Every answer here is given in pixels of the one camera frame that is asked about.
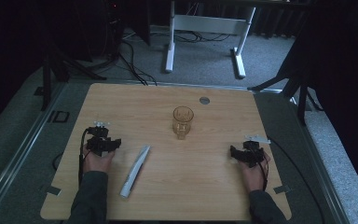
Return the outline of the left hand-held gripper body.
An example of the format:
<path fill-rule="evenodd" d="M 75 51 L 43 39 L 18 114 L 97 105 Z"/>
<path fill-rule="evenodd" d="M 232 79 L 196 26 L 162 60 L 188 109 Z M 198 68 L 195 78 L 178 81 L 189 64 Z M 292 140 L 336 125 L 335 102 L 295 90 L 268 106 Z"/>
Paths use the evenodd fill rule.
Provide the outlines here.
<path fill-rule="evenodd" d="M 104 122 L 95 121 L 94 126 L 86 130 L 86 134 L 91 135 L 91 138 L 87 140 L 86 149 L 101 157 L 110 148 L 108 142 L 112 141 L 112 139 L 108 136 L 108 133 L 109 130 Z"/>

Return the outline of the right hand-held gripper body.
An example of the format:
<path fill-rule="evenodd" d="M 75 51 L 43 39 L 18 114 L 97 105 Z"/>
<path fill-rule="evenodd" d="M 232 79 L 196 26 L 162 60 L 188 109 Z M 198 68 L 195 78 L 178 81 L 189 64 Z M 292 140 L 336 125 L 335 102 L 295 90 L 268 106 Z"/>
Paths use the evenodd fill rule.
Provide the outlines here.
<path fill-rule="evenodd" d="M 260 135 L 246 135 L 242 147 L 244 148 L 245 163 L 250 168 L 255 167 L 258 163 L 265 159 L 264 148 L 261 144 L 270 144 L 270 140 L 267 137 Z"/>

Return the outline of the person's left hand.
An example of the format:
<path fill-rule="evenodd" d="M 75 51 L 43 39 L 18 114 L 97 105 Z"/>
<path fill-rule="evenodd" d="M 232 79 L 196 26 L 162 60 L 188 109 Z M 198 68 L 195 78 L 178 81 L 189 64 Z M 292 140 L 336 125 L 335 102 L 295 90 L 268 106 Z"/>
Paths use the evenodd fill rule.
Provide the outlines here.
<path fill-rule="evenodd" d="M 108 173 L 111 168 L 112 160 L 115 156 L 114 151 L 108 152 L 104 156 L 98 156 L 83 147 L 83 172 L 103 172 Z"/>

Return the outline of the person's right hand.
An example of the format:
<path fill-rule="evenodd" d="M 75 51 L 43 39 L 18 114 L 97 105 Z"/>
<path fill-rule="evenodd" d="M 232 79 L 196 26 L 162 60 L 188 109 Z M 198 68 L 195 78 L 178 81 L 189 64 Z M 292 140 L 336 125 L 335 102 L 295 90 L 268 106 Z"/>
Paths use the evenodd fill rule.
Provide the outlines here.
<path fill-rule="evenodd" d="M 239 161 L 243 185 L 248 193 L 255 190 L 265 190 L 268 182 L 269 161 L 270 157 L 267 153 L 264 154 L 264 160 L 252 168 L 247 163 Z"/>

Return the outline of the long white tube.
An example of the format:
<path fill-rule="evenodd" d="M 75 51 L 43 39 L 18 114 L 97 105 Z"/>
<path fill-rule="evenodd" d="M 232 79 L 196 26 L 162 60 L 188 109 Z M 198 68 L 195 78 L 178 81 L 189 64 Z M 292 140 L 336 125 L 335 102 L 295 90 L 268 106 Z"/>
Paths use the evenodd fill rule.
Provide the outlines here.
<path fill-rule="evenodd" d="M 136 157 L 136 159 L 127 175 L 126 181 L 124 182 L 124 184 L 121 188 L 121 191 L 119 193 L 119 195 L 122 198 L 128 198 L 130 196 L 134 182 L 135 182 L 137 175 L 139 174 L 139 172 L 145 162 L 145 159 L 148 155 L 150 148 L 151 148 L 151 146 L 144 146 L 140 150 L 138 156 Z"/>

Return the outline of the clear amber glass cup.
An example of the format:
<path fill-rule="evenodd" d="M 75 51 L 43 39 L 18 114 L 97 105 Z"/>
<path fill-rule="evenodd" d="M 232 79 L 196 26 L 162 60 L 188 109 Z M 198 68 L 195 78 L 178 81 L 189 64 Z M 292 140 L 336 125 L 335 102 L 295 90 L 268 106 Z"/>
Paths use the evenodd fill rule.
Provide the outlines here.
<path fill-rule="evenodd" d="M 178 140 L 184 140 L 191 130 L 194 112 L 187 106 L 178 106 L 172 112 L 172 130 Z"/>

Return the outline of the black tripod stand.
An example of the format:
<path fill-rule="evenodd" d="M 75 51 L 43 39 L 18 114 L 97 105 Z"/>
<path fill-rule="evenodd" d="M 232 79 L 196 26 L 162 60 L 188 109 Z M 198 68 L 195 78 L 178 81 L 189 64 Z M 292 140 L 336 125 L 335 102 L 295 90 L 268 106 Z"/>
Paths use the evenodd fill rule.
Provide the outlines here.
<path fill-rule="evenodd" d="M 67 82 L 69 80 L 70 76 L 66 68 L 67 63 L 73 66 L 75 70 L 92 79 L 105 80 L 105 77 L 101 77 L 91 72 L 84 65 L 78 63 L 63 53 L 51 39 L 45 39 L 43 41 L 43 45 L 46 48 L 47 53 L 43 64 L 42 111 L 45 111 L 52 101 L 51 74 L 54 74 L 59 82 Z"/>
<path fill-rule="evenodd" d="M 290 98 L 299 91 L 299 102 L 296 116 L 302 125 L 305 125 L 305 110 L 308 88 L 311 86 L 312 66 L 316 63 L 318 50 L 310 47 L 292 47 L 283 60 L 277 75 L 259 85 L 249 88 L 249 91 L 262 91 L 284 79 L 287 83 L 282 89 L 282 95 Z"/>

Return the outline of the dark computer tower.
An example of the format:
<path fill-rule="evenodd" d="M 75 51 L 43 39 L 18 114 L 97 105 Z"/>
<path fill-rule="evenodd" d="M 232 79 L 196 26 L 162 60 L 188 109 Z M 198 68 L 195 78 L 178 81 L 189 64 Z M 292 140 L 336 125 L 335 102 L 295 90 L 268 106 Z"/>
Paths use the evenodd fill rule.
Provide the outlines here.
<path fill-rule="evenodd" d="M 111 58 L 116 61 L 119 57 L 120 45 L 125 29 L 124 3 L 122 0 L 104 0 L 107 13 L 107 24 L 112 36 L 113 51 Z"/>

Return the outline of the metal floor rail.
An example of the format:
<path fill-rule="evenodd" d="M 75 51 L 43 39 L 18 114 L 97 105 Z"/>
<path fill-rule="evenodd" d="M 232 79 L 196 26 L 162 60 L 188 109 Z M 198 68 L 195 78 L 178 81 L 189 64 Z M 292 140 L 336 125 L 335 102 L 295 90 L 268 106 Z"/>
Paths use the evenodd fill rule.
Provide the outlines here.
<path fill-rule="evenodd" d="M 55 109 L 55 105 L 59 101 L 65 87 L 65 83 L 58 83 L 56 85 L 51 94 L 51 99 L 48 102 L 48 105 L 43 111 L 39 112 L 35 122 L 29 129 L 29 132 L 24 136 L 21 144 L 16 148 L 15 153 L 10 156 L 10 161 L 0 174 L 0 203 L 5 197 L 13 180 L 16 178 L 18 171 L 26 160 L 41 130 L 47 123 L 48 118 Z"/>
<path fill-rule="evenodd" d="M 324 200 L 329 208 L 332 218 L 335 220 L 336 224 L 350 224 L 348 217 L 343 210 L 343 205 L 338 197 L 337 191 L 333 185 L 329 173 L 326 170 L 323 158 L 321 157 L 318 148 L 314 144 L 308 126 L 297 117 L 299 101 L 295 97 L 290 97 L 289 105 L 291 107 L 292 113 L 296 117 L 296 124 L 299 127 L 299 132 L 304 139 L 304 143 L 307 145 L 305 147 L 305 151 L 310 159 L 310 165 L 313 169 L 314 175 L 318 180 L 319 188 L 323 193 Z"/>

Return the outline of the white desk frame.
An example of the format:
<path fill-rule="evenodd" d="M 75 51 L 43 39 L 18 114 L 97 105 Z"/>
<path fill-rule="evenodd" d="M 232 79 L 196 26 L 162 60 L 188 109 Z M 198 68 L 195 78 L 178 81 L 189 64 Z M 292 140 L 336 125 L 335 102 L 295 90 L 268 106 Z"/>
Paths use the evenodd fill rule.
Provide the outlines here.
<path fill-rule="evenodd" d="M 175 0 L 171 0 L 169 26 L 170 42 L 168 45 L 165 71 L 170 73 L 173 70 L 175 53 L 174 35 L 176 31 L 238 35 L 240 37 L 240 41 L 238 46 L 232 50 L 232 57 L 236 65 L 239 78 L 245 78 L 245 67 L 241 55 L 252 25 L 255 10 L 256 7 L 250 7 L 250 9 L 246 12 L 244 19 L 182 15 L 175 12 Z"/>

